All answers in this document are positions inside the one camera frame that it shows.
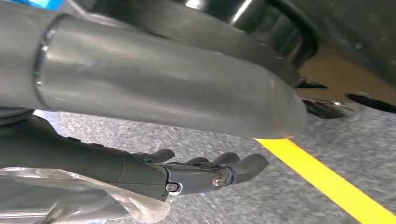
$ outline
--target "yellow line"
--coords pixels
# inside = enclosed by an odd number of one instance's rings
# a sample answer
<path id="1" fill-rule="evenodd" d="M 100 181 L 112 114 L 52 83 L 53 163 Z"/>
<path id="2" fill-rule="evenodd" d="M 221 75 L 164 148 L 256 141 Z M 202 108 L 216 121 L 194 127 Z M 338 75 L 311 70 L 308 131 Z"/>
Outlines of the yellow line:
<path id="1" fill-rule="evenodd" d="M 396 216 L 290 140 L 256 139 L 362 224 L 396 224 Z"/>

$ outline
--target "plastic bag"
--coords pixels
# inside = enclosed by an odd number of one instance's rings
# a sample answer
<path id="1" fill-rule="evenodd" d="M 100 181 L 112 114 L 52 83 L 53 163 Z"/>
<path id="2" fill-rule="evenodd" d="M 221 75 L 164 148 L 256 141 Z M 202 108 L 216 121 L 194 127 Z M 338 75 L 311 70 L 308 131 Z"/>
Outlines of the plastic bag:
<path id="1" fill-rule="evenodd" d="M 54 205 L 68 214 L 57 223 L 92 223 L 132 216 L 156 223 L 168 203 L 57 169 L 0 169 L 0 223 L 36 223 Z"/>

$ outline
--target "metal screw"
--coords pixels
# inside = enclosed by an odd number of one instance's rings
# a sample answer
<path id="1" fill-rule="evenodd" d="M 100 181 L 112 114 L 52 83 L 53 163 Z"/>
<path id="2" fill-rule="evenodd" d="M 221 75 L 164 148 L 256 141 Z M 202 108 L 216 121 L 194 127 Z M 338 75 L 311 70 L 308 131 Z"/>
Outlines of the metal screw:
<path id="1" fill-rule="evenodd" d="M 215 186 L 216 188 L 224 187 L 225 184 L 226 181 L 221 176 L 215 177 L 213 180 L 213 186 Z"/>
<path id="2" fill-rule="evenodd" d="M 168 183 L 165 189 L 169 192 L 176 192 L 179 189 L 179 185 L 176 183 Z"/>

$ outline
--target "robotic hand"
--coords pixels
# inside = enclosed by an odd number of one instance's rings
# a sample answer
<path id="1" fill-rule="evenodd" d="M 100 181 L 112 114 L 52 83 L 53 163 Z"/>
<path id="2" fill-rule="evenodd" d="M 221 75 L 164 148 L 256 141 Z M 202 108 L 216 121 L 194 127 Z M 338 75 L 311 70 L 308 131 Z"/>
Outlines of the robotic hand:
<path id="1" fill-rule="evenodd" d="M 83 143 L 60 136 L 47 120 L 34 115 L 0 126 L 0 148 L 0 168 L 61 169 L 161 201 L 169 193 L 202 193 L 249 181 L 268 165 L 262 155 L 241 160 L 235 153 L 224 153 L 212 162 L 198 157 L 165 163 L 175 156 L 169 149 L 131 154 Z"/>
<path id="2" fill-rule="evenodd" d="M 185 163 L 167 163 L 175 154 L 172 150 L 161 149 L 153 154 L 133 154 L 139 160 L 160 166 L 166 170 L 165 189 L 171 195 L 188 195 L 218 190 L 231 184 L 253 179 L 268 165 L 260 154 L 251 154 L 240 159 L 235 153 L 224 153 L 213 162 L 197 157 Z"/>

